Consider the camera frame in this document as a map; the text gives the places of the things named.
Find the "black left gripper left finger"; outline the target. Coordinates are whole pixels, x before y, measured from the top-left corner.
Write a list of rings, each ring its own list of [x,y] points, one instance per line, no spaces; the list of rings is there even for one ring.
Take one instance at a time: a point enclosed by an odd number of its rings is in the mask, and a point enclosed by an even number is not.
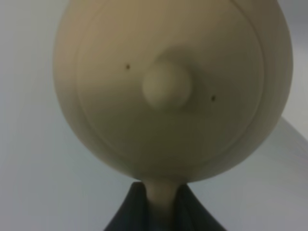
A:
[[[154,224],[146,188],[132,183],[122,205],[105,227],[106,231],[153,231]]]

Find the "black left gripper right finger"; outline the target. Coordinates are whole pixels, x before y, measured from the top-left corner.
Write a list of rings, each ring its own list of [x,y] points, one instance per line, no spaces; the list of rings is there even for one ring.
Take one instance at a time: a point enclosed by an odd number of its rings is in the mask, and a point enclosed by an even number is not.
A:
[[[181,185],[173,206],[174,231],[225,231],[205,209],[188,185]]]

